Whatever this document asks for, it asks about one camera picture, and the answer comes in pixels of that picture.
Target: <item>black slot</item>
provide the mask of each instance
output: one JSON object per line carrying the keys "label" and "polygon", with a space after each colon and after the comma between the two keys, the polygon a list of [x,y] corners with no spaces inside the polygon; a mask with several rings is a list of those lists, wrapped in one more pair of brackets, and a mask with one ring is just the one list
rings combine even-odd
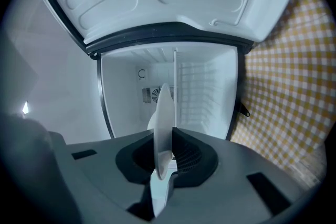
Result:
{"label": "black slot", "polygon": [[274,216],[290,206],[290,202],[262,173],[248,175],[247,179]]}
{"label": "black slot", "polygon": [[80,152],[72,153],[72,156],[74,159],[82,159],[82,158],[89,157],[94,154],[97,154],[97,152],[94,150],[87,150],[87,151],[80,151]]}
{"label": "black slot", "polygon": [[151,187],[149,183],[143,190],[141,201],[133,204],[130,208],[127,209],[127,211],[146,221],[151,221],[153,218],[155,218]]}

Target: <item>fan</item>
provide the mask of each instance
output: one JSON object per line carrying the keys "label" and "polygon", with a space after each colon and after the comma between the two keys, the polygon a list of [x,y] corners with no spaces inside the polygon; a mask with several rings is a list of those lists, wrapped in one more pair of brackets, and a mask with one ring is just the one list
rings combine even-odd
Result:
{"label": "fan", "polygon": [[161,89],[157,88],[152,92],[152,99],[155,103],[158,102],[160,91],[161,91]]}

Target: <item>checkered cloth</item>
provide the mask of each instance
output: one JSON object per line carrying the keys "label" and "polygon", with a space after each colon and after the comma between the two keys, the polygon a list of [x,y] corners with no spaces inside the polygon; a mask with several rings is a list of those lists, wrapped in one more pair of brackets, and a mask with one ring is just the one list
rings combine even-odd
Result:
{"label": "checkered cloth", "polygon": [[290,0],[269,37],[246,56],[232,141],[281,168],[311,153],[336,120],[336,27],[324,0]]}

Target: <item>gray wall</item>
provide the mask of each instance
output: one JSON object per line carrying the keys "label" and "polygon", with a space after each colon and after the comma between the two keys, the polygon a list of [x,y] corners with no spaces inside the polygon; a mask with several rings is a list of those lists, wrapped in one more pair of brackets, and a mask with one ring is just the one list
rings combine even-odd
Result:
{"label": "gray wall", "polygon": [[[62,134],[67,144],[110,138],[99,100],[96,61],[71,40],[44,2],[14,0],[4,28],[37,77],[27,94],[27,117]],[[17,76],[13,80],[16,87],[27,84]]]}

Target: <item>ventilation fan grille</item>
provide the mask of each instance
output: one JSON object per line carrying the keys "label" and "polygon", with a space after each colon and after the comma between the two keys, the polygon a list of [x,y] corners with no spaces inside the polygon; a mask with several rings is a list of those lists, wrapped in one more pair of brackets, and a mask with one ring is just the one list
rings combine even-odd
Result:
{"label": "ventilation fan grille", "polygon": [[144,102],[145,104],[152,103],[151,88],[142,88],[142,102]]}
{"label": "ventilation fan grille", "polygon": [[[160,94],[161,88],[142,88],[142,102],[144,104],[151,104],[152,100],[157,103],[159,100],[159,94]],[[170,96],[172,100],[174,101],[174,87],[170,87]]]}
{"label": "ventilation fan grille", "polygon": [[158,102],[160,90],[161,90],[160,88],[157,88],[152,92],[152,99],[155,103]]}

